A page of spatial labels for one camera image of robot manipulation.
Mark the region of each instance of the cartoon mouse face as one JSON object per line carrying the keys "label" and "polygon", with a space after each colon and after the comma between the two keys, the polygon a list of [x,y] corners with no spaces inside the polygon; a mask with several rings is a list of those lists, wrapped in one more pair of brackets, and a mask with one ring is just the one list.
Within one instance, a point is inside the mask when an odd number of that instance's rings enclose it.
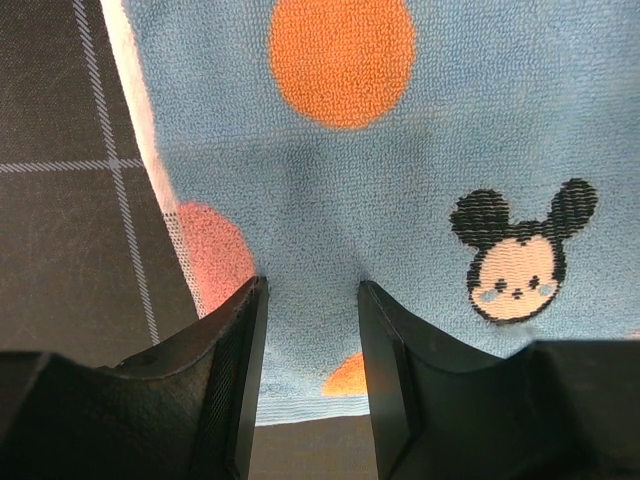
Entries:
{"label": "cartoon mouse face", "polygon": [[580,179],[562,186],[542,222],[509,224],[509,206],[493,190],[460,199],[452,229],[478,249],[467,273],[473,308],[500,324],[523,322],[544,310],[565,278],[562,242],[584,228],[596,204],[595,189]]}

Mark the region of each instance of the blue towel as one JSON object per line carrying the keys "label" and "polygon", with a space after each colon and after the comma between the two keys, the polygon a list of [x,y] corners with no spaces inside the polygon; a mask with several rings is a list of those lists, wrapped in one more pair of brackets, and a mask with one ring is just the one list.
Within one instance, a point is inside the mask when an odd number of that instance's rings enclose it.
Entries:
{"label": "blue towel", "polygon": [[499,356],[640,330],[637,0],[124,7],[185,262],[270,280],[259,424],[367,413],[364,279]]}

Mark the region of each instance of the terry cloth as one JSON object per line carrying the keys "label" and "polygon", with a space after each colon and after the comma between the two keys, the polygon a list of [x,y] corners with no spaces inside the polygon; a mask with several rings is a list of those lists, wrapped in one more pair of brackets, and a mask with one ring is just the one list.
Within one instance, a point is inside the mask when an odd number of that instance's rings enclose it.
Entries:
{"label": "terry cloth", "polygon": [[201,314],[271,299],[259,424],[368,411],[356,290],[506,356],[640,330],[636,0],[103,0]]}

